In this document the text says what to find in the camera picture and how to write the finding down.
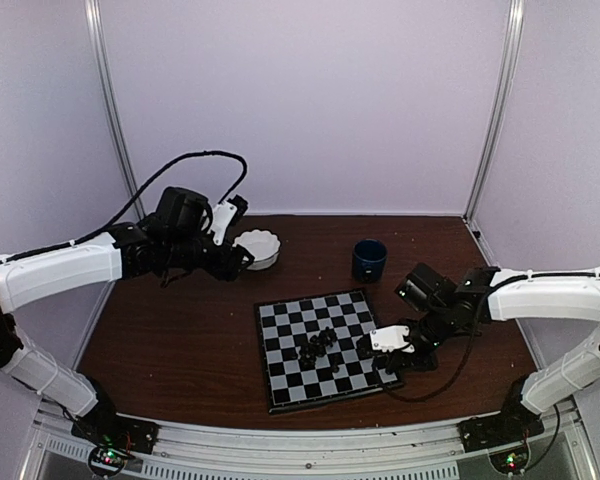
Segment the folding black silver chessboard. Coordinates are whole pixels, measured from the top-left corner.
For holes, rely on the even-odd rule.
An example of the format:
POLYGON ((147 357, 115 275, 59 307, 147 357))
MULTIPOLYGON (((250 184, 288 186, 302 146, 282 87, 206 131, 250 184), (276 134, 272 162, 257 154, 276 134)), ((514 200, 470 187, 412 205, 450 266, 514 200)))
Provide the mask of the folding black silver chessboard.
POLYGON ((356 342, 377 327, 370 296, 354 289, 254 305, 256 332, 268 413, 291 413, 341 400, 379 393, 384 386, 399 388, 403 381, 362 358, 356 342), (300 368, 301 345, 326 327, 336 343, 312 369, 300 368), (338 374, 331 372, 339 365, 338 374))

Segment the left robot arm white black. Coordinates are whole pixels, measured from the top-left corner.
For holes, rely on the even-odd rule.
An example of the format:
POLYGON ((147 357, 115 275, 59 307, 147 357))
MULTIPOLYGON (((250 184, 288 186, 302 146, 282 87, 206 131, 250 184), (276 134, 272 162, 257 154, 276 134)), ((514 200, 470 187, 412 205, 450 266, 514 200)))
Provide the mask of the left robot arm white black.
POLYGON ((239 195, 210 206, 205 196, 167 188, 155 212, 137 223, 113 223, 85 240, 0 256, 0 371, 55 401, 103 444, 124 433, 122 419, 94 380, 57 362, 16 326, 19 308, 97 283, 154 274, 161 287, 202 269, 233 281, 254 257, 226 240, 248 209, 239 195))

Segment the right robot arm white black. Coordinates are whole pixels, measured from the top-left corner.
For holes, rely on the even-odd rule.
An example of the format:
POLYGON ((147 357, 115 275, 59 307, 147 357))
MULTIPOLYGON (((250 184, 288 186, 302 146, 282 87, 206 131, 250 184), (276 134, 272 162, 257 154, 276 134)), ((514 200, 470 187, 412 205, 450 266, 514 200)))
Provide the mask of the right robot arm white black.
POLYGON ((417 264, 395 290, 418 321, 403 320, 366 334, 360 348, 387 359, 389 373, 419 368, 460 331, 520 319, 575 319, 595 323, 590 336, 550 366, 515 381, 493 419, 499 440, 510 442, 564 398, 600 378, 600 267, 582 271, 469 270, 454 283, 417 264))

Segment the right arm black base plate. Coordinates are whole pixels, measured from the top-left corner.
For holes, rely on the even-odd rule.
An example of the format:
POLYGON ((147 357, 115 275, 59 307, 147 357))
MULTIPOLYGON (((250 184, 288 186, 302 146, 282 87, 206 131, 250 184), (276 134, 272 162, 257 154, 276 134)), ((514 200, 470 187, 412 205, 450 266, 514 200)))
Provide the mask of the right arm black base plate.
POLYGON ((541 420, 519 421, 501 413, 485 417, 473 417, 457 425, 466 453, 493 449, 512 443, 523 443, 529 437, 545 431, 541 420))

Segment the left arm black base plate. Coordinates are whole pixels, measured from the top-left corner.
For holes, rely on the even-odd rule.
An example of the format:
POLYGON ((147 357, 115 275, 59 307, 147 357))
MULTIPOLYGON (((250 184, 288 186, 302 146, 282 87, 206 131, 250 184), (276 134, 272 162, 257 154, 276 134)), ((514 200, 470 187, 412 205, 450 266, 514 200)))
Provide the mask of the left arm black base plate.
POLYGON ((155 422, 119 415, 108 424, 96 424, 71 415, 68 419, 72 423, 73 436, 124 453, 151 454, 159 433, 159 426, 155 422))

